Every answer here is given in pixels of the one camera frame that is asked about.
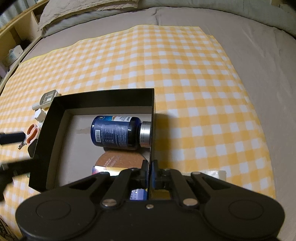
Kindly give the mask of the colourful card box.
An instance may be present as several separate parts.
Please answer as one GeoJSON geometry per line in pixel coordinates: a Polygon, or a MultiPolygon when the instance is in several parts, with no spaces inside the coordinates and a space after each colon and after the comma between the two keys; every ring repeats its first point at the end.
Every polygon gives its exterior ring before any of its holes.
{"type": "MultiPolygon", "coordinates": [[[[104,166],[93,166],[92,175],[100,172],[108,172],[111,176],[117,176],[119,173],[126,168],[120,167],[104,167],[104,166]]],[[[130,193],[130,200],[133,201],[144,201],[147,199],[147,191],[145,189],[134,189],[130,193]]]]}

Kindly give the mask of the round cork coaster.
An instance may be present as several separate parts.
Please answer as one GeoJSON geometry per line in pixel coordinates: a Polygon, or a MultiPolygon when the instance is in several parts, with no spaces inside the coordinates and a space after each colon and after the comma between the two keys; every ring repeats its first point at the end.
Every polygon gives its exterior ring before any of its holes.
{"type": "Polygon", "coordinates": [[[98,158],[95,166],[141,168],[143,160],[146,158],[138,152],[108,150],[98,158]]]}

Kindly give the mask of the white knob bottle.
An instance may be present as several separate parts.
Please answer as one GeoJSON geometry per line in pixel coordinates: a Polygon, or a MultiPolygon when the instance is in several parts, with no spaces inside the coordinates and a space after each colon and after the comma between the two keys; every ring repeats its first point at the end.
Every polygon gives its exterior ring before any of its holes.
{"type": "Polygon", "coordinates": [[[47,113],[42,109],[37,109],[34,113],[34,119],[40,123],[42,123],[46,118],[47,113]]]}

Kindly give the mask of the blue supplement bottle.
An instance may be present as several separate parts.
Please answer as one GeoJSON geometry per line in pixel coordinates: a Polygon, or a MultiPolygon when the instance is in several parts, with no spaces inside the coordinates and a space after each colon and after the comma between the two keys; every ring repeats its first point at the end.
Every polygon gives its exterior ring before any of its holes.
{"type": "Polygon", "coordinates": [[[152,123],[135,116],[97,116],[90,128],[94,145],[104,148],[136,150],[151,147],[152,123]]]}

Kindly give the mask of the white grey plug adapter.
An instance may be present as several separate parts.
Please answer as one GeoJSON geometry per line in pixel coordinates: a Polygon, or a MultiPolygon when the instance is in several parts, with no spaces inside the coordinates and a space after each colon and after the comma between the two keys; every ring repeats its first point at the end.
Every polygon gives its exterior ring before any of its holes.
{"type": "Polygon", "coordinates": [[[40,101],[32,105],[32,110],[36,111],[38,109],[49,108],[53,99],[57,96],[61,96],[61,94],[56,89],[44,93],[40,101]]]}

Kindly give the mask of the black cardboard box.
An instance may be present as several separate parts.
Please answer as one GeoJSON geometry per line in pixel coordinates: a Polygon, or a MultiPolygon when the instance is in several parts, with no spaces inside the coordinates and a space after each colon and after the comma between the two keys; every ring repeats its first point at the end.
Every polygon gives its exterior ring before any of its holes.
{"type": "Polygon", "coordinates": [[[55,97],[43,122],[35,149],[29,187],[44,192],[88,177],[103,147],[91,140],[99,115],[136,116],[154,122],[152,88],[111,89],[55,97]]]}

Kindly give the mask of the yellow white checkered cloth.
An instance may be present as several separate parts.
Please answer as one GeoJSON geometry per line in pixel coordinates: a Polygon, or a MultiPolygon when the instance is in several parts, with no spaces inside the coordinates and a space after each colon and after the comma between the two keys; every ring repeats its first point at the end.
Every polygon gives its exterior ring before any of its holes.
{"type": "MultiPolygon", "coordinates": [[[[154,89],[151,147],[104,149],[146,158],[146,201],[103,208],[116,177],[108,172],[44,192],[29,187],[27,173],[6,186],[1,217],[24,240],[276,240],[285,213],[260,121],[222,47],[199,27],[139,25],[23,62],[1,94],[1,131],[25,130],[32,104],[52,89],[63,96],[135,88],[154,89]],[[153,160],[181,172],[196,208],[151,199],[153,160]],[[194,173],[202,170],[224,170],[226,181],[194,173]]],[[[36,164],[17,147],[1,148],[1,164],[36,164]]]]}

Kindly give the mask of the white tissue box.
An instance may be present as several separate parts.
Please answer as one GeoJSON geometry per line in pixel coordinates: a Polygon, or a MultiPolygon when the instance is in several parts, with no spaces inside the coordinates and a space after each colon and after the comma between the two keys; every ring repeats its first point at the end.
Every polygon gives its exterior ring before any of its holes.
{"type": "Polygon", "coordinates": [[[10,49],[9,53],[3,60],[3,64],[6,67],[11,66],[23,53],[23,49],[20,45],[15,46],[15,48],[10,49]]]}

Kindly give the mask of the wooden bedside shelf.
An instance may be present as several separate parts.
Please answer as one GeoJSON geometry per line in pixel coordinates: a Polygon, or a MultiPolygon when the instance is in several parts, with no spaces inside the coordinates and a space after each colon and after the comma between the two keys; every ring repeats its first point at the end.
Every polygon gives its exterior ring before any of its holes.
{"type": "Polygon", "coordinates": [[[28,41],[28,46],[23,50],[20,57],[9,67],[5,77],[1,80],[1,90],[18,68],[24,57],[41,40],[41,32],[38,30],[39,19],[48,1],[37,1],[34,5],[15,16],[10,22],[1,28],[1,60],[3,60],[10,49],[28,41]]]}

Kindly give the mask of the grey pillow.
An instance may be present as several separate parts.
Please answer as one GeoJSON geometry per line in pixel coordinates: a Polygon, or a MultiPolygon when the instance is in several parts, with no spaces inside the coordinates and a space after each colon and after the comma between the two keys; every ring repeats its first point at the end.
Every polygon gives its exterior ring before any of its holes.
{"type": "Polygon", "coordinates": [[[124,30],[137,24],[155,23],[148,11],[140,19],[141,11],[160,5],[160,1],[49,1],[39,21],[39,31],[43,38],[62,30],[85,26],[90,22],[91,29],[124,30]]]}

